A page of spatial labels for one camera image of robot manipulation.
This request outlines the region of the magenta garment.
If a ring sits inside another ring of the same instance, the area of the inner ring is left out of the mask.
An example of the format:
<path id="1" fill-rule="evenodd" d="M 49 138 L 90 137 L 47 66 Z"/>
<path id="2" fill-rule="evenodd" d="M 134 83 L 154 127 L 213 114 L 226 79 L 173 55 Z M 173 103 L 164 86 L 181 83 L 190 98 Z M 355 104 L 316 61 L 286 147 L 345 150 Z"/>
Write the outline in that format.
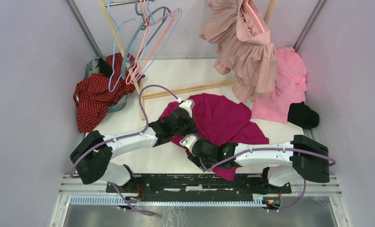
<path id="1" fill-rule="evenodd" d="M 208 93 L 189 99 L 195 103 L 192 113 L 201 138 L 217 146 L 228 142 L 269 144 L 258 125 L 250 121 L 251 110 L 245 104 Z"/>

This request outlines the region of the dusty pink skirt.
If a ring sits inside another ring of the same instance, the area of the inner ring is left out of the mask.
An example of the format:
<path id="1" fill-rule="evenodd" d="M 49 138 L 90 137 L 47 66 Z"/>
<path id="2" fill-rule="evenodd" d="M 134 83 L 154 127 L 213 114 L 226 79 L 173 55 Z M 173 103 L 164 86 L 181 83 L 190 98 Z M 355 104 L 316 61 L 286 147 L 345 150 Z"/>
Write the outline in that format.
<path id="1" fill-rule="evenodd" d="M 209 0 L 211 16 L 200 37 L 217 45 L 214 68 L 222 75 L 235 73 L 232 92 L 246 102 L 275 89 L 277 50 L 260 10 L 249 0 L 265 32 L 243 4 L 244 0 Z"/>

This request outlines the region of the pink plastic hanger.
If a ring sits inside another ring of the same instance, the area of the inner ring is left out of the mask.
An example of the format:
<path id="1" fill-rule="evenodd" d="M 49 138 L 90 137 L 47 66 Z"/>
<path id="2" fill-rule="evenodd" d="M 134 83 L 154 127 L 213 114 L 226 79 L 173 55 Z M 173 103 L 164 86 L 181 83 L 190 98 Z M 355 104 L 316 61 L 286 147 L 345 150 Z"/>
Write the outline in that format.
<path id="1" fill-rule="evenodd" d="M 248 12 L 254 17 L 254 19 L 256 20 L 256 23 L 258 24 L 259 28 L 261 29 L 261 32 L 264 33 L 265 32 L 265 29 L 259 19 L 259 17 L 257 16 L 257 14 L 255 13 L 255 11 L 253 10 L 253 8 L 250 6 L 250 3 L 249 3 L 249 0 L 245 0 L 244 3 L 245 7 L 247 8 Z"/>

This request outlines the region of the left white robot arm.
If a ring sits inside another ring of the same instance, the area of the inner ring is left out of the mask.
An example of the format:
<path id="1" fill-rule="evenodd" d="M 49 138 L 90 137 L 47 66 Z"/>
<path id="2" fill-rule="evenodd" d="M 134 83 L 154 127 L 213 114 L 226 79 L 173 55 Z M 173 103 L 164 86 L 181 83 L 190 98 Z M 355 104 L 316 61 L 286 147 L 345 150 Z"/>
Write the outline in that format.
<path id="1" fill-rule="evenodd" d="M 169 143 L 174 137 L 194 132 L 193 108 L 182 105 L 169 116 L 135 131 L 115 135 L 92 131 L 70 154 L 73 164 L 70 177 L 80 178 L 83 184 L 104 180 L 114 183 L 124 192 L 131 192 L 136 186 L 132 171 L 127 165 L 112 163 L 113 158 L 142 148 L 154 148 Z"/>

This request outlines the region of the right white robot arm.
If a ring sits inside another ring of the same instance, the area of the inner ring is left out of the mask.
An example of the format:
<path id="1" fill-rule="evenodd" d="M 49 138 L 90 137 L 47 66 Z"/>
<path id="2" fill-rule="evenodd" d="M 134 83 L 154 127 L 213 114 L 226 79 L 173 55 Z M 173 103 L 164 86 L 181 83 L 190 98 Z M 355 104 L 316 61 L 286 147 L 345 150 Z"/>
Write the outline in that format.
<path id="1" fill-rule="evenodd" d="M 188 159 L 206 172 L 263 165 L 260 187 L 266 193 L 299 178 L 327 183 L 329 168 L 336 164 L 326 146 L 305 135 L 295 135 L 292 141 L 278 144 L 230 142 L 218 146 L 190 134 L 180 145 L 190 152 Z"/>

